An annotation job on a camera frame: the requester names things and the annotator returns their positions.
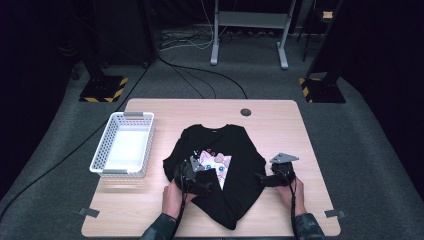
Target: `chair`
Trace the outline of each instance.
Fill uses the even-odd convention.
[[[318,35],[319,39],[321,35],[326,32],[328,25],[333,19],[333,13],[337,8],[339,0],[314,0],[309,10],[308,16],[302,26],[302,29],[297,37],[299,41],[303,32],[305,31],[306,43],[303,51],[303,61],[306,60],[306,56],[309,49],[309,43],[312,41],[312,34]]]

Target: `person's right hand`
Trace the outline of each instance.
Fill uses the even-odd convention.
[[[294,211],[295,216],[306,213],[305,196],[303,193],[303,182],[296,177],[296,179],[293,180],[293,182],[291,183],[291,186],[293,188],[293,191],[295,191],[295,196],[296,196],[296,204],[295,204],[296,206]],[[290,187],[278,186],[278,187],[275,187],[275,189],[280,194],[281,199],[283,200],[283,204],[287,208],[291,209],[292,192],[290,191]]]

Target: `tape on table corner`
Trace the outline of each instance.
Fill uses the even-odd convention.
[[[344,218],[347,215],[343,210],[327,210],[327,211],[324,211],[324,216],[326,218],[337,217],[339,219],[339,218]]]
[[[90,216],[90,217],[94,217],[94,218],[97,218],[99,213],[100,213],[99,211],[91,209],[91,208],[81,208],[78,212],[78,214],[80,214],[80,215]]]

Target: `person's sleeve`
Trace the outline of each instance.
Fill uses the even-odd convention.
[[[161,213],[158,218],[144,231],[141,240],[169,240],[175,228],[174,218]]]
[[[299,240],[326,239],[314,215],[305,213],[296,216],[296,233]]]

